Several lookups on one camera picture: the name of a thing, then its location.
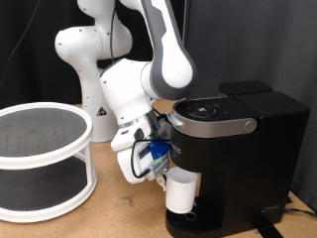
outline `round stand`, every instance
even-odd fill
[[[48,220],[94,190],[92,122],[83,110],[47,102],[6,108],[0,135],[1,220]]]

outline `coffee maker lid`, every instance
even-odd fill
[[[182,134],[219,138],[254,132],[260,115],[236,98],[228,97],[179,101],[167,117]]]

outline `blue object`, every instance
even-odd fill
[[[165,120],[165,122],[168,122],[168,123],[169,123],[169,120],[168,120],[168,118],[167,118],[167,115],[166,115],[166,114],[161,114],[161,115],[160,115],[160,116],[158,116],[157,118],[158,118],[158,120],[162,118],[162,119],[164,119],[164,120]]]
[[[170,144],[164,141],[152,141],[149,146],[154,160],[163,157],[170,150]]]

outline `drip tray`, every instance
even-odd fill
[[[86,164],[77,157],[30,170],[0,170],[0,207],[12,211],[46,209],[72,199],[86,186]]]
[[[199,197],[195,198],[196,205],[187,214],[166,212],[166,228],[170,235],[177,238],[186,237],[220,237],[220,225],[208,213],[207,207]]]

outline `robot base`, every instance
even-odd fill
[[[115,137],[119,127],[116,116],[107,103],[84,103],[82,109],[87,112],[92,119],[94,135],[91,142],[107,142]]]

